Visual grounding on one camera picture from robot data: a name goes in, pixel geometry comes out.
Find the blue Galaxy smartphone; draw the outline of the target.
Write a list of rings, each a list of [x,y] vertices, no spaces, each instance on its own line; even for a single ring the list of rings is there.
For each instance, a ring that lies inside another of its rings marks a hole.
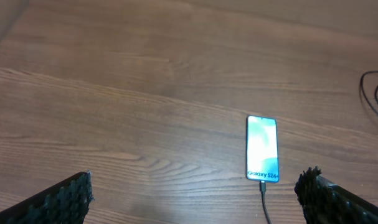
[[[277,124],[275,119],[247,117],[246,175],[249,180],[280,180]]]

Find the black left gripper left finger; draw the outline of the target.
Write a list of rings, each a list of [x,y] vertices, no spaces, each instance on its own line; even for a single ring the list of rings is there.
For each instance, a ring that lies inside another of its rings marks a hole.
[[[0,224],[82,224],[93,200],[90,172],[73,176],[0,212]]]

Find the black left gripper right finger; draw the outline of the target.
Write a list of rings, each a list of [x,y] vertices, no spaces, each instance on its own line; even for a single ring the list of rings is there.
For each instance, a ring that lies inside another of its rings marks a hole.
[[[295,193],[307,224],[378,224],[378,207],[309,168],[300,174]]]

